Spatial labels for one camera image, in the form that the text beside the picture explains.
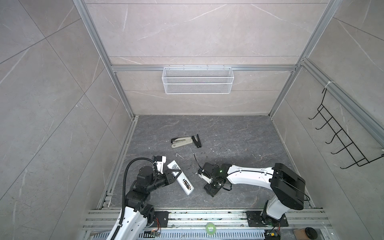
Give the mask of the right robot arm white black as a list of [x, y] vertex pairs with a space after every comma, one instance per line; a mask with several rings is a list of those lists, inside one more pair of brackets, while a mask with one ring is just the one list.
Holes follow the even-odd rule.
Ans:
[[252, 221], [258, 221], [263, 225], [278, 225], [286, 212], [301, 211], [304, 209], [305, 201], [310, 200], [305, 194], [305, 180], [281, 163], [268, 168], [205, 163], [198, 170], [198, 175], [207, 182], [204, 189], [212, 197], [221, 189], [231, 191], [232, 186], [237, 184], [263, 187], [273, 191], [273, 198], [265, 203], [260, 215], [250, 217]]

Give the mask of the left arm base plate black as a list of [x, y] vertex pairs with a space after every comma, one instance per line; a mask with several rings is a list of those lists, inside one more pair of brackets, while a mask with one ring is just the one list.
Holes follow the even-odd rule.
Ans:
[[153, 213], [150, 213], [148, 216], [147, 227], [166, 228], [168, 226], [169, 214], [170, 212], [168, 211], [155, 211]]

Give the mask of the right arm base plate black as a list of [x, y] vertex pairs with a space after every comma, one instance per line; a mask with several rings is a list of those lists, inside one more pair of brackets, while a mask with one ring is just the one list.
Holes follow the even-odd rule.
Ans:
[[248, 221], [249, 227], [288, 227], [288, 221], [286, 215], [276, 220], [268, 215], [264, 214], [262, 211], [246, 211], [246, 219]]

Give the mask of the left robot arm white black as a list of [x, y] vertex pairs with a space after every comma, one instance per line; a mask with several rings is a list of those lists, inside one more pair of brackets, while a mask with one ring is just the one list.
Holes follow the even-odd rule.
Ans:
[[151, 192], [174, 183], [181, 173], [167, 169], [162, 174], [150, 166], [140, 168], [128, 193], [123, 184], [122, 210], [107, 239], [136, 240], [146, 227], [154, 227], [150, 234], [159, 235], [161, 222], [155, 216], [154, 206], [149, 204]]

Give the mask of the white remote control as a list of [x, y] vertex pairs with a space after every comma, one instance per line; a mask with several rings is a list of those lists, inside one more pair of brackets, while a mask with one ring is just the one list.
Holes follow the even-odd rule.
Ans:
[[[167, 167], [169, 169], [178, 169], [181, 170], [180, 166], [176, 163], [176, 161], [170, 162]], [[189, 196], [192, 191], [195, 189], [189, 179], [186, 177], [185, 173], [182, 171], [181, 175], [176, 179], [180, 184], [184, 192], [187, 196]]]

